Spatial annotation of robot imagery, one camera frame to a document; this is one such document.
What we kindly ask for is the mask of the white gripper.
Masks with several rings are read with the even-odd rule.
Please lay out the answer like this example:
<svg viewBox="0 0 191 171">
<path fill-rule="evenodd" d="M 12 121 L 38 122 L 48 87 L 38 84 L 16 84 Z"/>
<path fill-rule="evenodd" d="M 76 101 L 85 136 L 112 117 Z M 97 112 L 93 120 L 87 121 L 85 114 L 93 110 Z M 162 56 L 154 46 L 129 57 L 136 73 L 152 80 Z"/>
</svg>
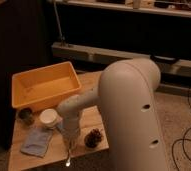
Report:
<svg viewBox="0 0 191 171">
<path fill-rule="evenodd" d="M 62 136 L 64 139 L 65 145 L 70 149 L 75 149 L 77 146 L 77 141 L 79 139 L 79 136 L 81 134 L 81 130 L 79 128 L 75 129 L 62 129 Z"/>
</svg>

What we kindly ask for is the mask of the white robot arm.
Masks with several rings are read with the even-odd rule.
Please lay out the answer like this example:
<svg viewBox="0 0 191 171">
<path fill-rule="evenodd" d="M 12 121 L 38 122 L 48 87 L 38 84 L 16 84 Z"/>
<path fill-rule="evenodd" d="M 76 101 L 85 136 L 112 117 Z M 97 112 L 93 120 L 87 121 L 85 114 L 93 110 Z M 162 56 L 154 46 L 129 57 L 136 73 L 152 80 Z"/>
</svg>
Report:
<svg viewBox="0 0 191 171">
<path fill-rule="evenodd" d="M 78 133 L 80 112 L 98 108 L 114 171 L 169 171 L 155 102 L 160 70 L 150 59 L 121 60 L 109 65 L 98 85 L 57 107 L 63 136 Z"/>
</svg>

